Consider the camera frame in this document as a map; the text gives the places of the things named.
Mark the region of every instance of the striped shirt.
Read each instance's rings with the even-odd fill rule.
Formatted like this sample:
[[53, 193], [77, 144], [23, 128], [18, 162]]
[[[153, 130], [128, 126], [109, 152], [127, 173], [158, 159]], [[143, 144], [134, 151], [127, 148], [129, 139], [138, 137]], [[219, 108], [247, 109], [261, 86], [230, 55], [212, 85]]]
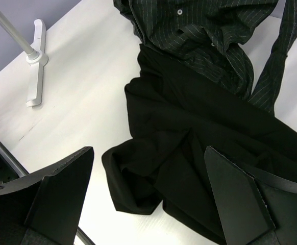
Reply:
[[287, 52], [297, 37], [297, 0], [287, 0], [280, 40], [275, 43], [279, 47], [274, 46], [253, 94], [253, 66], [238, 44], [251, 38], [277, 2], [114, 0], [114, 5], [133, 23], [145, 46], [179, 60], [234, 95], [273, 113]]

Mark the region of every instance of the gray wall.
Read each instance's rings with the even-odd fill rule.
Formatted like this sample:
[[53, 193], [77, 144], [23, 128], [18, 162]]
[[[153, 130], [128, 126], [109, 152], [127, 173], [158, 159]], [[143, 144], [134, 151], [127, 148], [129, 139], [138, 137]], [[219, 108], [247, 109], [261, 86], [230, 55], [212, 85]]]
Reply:
[[[0, 0], [0, 10], [32, 43], [34, 20], [43, 19], [50, 28], [78, 2], [80, 0]], [[0, 26], [0, 71], [21, 52], [22, 49]]]

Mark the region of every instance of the gray pole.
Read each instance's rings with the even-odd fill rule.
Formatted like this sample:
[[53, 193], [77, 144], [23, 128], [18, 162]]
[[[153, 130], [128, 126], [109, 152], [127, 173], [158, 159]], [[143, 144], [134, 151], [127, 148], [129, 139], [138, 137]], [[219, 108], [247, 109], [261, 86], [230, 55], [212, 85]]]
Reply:
[[36, 59], [39, 54], [35, 51], [30, 44], [24, 39], [18, 30], [8, 21], [8, 19], [0, 11], [0, 26], [20, 45], [20, 47], [29, 56], [30, 60]]

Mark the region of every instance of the white table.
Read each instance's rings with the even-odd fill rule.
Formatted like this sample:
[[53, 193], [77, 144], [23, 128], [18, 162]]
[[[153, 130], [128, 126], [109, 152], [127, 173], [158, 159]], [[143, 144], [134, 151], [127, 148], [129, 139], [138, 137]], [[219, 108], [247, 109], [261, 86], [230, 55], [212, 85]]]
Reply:
[[[280, 20], [269, 17], [244, 49], [260, 74]], [[85, 145], [95, 160], [79, 226], [97, 245], [214, 244], [163, 212], [116, 212], [101, 155], [130, 139], [123, 88], [139, 75], [139, 40], [112, 0], [82, 0], [47, 33], [43, 102], [25, 105], [29, 69], [21, 54], [0, 72], [0, 141], [29, 171]], [[297, 131], [297, 42], [276, 114]]]

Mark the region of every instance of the black garment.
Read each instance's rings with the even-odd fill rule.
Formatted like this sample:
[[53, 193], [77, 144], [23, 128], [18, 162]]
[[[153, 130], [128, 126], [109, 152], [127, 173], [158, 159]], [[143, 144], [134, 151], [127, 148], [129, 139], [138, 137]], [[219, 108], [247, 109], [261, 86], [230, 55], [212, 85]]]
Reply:
[[207, 176], [209, 145], [297, 182], [297, 133], [177, 61], [141, 46], [141, 76], [126, 86], [134, 139], [102, 157], [116, 210], [163, 209], [225, 244]]
[[239, 47], [278, 0], [114, 0], [143, 44], [178, 59], [243, 100], [274, 112], [287, 52], [297, 37], [297, 0], [286, 6], [283, 32], [252, 92], [253, 66]]

